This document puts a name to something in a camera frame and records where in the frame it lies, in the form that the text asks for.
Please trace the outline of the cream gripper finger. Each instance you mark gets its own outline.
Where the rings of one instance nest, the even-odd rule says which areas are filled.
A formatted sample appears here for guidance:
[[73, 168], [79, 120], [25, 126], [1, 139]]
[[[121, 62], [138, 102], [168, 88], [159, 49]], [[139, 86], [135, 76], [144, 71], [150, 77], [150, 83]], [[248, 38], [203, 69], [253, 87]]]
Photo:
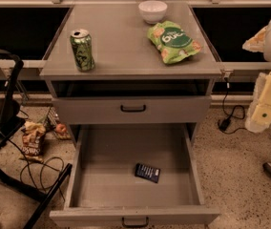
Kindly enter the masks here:
[[267, 27], [263, 27], [253, 37], [246, 40], [242, 48], [249, 52], [263, 52]]

